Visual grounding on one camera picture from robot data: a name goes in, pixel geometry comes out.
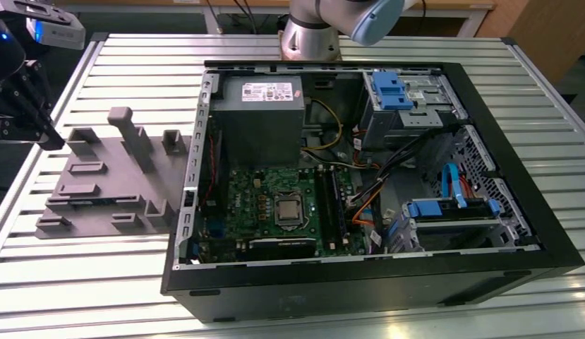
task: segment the ram slot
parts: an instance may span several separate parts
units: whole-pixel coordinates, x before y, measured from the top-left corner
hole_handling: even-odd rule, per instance
[[[329,169],[315,171],[315,191],[320,214],[321,242],[325,249],[336,249],[343,243],[341,227],[345,228],[343,203],[335,173]]]

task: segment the slotted metal table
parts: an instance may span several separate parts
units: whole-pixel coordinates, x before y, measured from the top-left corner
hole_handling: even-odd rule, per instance
[[[463,63],[585,259],[585,127],[519,47],[499,39],[341,39],[345,60]],[[54,111],[58,130],[134,109],[151,136],[190,134],[203,62],[279,59],[276,36],[110,35],[92,41]],[[167,235],[39,240],[35,222],[70,149],[34,147],[0,206],[0,337],[585,337],[585,266],[469,307],[204,325],[159,293]]]

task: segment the cpu socket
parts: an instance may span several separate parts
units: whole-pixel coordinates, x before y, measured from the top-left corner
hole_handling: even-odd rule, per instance
[[[283,230],[296,230],[303,225],[303,197],[299,194],[275,196],[275,224]]]

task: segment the wooden cabinet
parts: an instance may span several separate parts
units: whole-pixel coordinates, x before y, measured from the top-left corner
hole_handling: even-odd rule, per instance
[[[512,37],[548,80],[585,53],[585,0],[496,0],[477,37]]]

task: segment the screw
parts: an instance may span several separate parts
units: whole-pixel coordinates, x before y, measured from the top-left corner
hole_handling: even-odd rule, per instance
[[[347,158],[348,158],[347,153],[344,153],[344,152],[337,152],[337,153],[336,153],[336,156],[339,157],[340,160],[345,160],[345,161],[347,161]]]

